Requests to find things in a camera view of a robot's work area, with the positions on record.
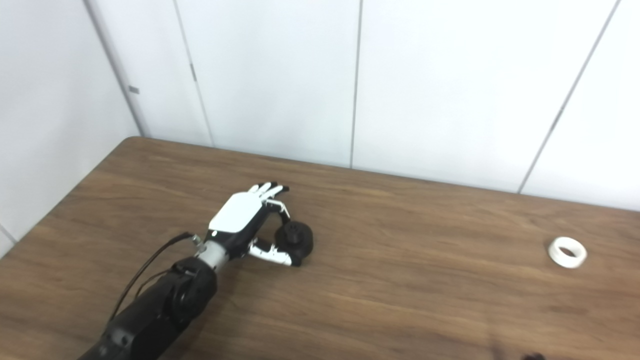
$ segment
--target prosthetic hand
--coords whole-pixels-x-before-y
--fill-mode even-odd
[[[227,261],[249,254],[300,266],[313,249],[313,235],[309,226],[291,221],[285,205],[274,199],[288,190],[277,183],[264,183],[235,193],[209,223],[205,241],[184,233],[161,247],[127,285],[100,340],[79,360],[157,359],[205,309],[216,293],[217,274]],[[256,237],[271,213],[278,213],[282,220],[275,243]],[[144,282],[162,275],[118,314],[122,300],[149,263],[170,245],[188,238],[198,248],[196,255]]]
[[[288,187],[273,182],[253,185],[247,192],[233,194],[211,219],[205,238],[205,244],[220,247],[207,247],[198,255],[200,259],[215,267],[224,252],[228,260],[249,254],[274,263],[300,266],[302,259],[313,250],[312,233],[307,225],[292,222],[285,204],[274,199],[287,191]],[[282,220],[275,244],[256,237],[271,213],[278,213]]]

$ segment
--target black object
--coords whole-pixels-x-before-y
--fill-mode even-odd
[[[107,324],[79,360],[155,360],[205,308],[217,290],[216,273],[191,257],[145,290]]]
[[[290,221],[276,230],[276,246],[279,250],[302,260],[314,249],[314,234],[311,228],[302,222]]]
[[[545,360],[545,357],[541,354],[535,353],[531,355],[524,355],[522,360]]]

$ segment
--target tape roll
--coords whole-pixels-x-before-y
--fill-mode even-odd
[[[562,249],[569,250],[573,256],[567,255]],[[572,269],[582,265],[587,258],[587,249],[577,240],[562,236],[549,245],[549,256],[556,264]]]

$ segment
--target cable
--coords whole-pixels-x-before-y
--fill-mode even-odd
[[[142,273],[147,269],[149,264],[151,264],[151,262],[153,262],[153,260],[155,260],[158,257],[158,255],[160,255],[160,253],[166,250],[166,248],[168,248],[169,246],[177,243],[178,241],[188,239],[190,237],[193,237],[193,235],[189,233],[182,233],[174,237],[173,239],[169,240],[166,244],[162,245],[160,249],[158,249],[153,255],[151,255],[151,257],[147,260],[147,262],[140,267],[138,272],[136,272],[136,275],[133,275],[133,278],[131,279],[131,281],[129,281],[127,286],[124,288],[124,291],[122,292],[122,294],[120,294],[120,297],[116,302],[116,306],[113,308],[113,312],[111,313],[111,316],[109,316],[109,320],[107,321],[107,326],[109,325],[109,322],[111,322],[113,318],[116,317],[116,315],[118,314],[118,310],[120,309],[120,305],[122,305],[122,301],[124,301],[124,298],[129,293],[129,290],[131,290],[131,288],[133,287],[133,284],[136,282],[136,280],[138,280],[140,275],[142,275]]]
[[[133,298],[134,298],[134,299],[137,299],[137,298],[138,298],[138,295],[140,295],[140,292],[142,291],[142,288],[144,288],[146,284],[150,283],[150,282],[151,282],[151,280],[155,279],[156,277],[159,277],[160,275],[164,275],[164,274],[168,273],[169,271],[171,271],[171,269],[167,269],[167,270],[161,271],[161,272],[159,272],[159,273],[157,273],[157,274],[153,274],[153,275],[151,275],[151,277],[149,277],[147,280],[145,280],[145,282],[143,282],[143,283],[140,285],[140,287],[139,287],[139,288],[138,288],[138,290],[136,291],[136,296],[134,296]]]

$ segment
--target brown wood grain surface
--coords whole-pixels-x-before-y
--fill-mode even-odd
[[[301,268],[229,263],[165,358],[640,358],[640,213],[143,138],[0,260],[0,358],[77,358],[153,251],[272,180],[314,252]],[[550,260],[556,236],[586,246],[580,268]]]

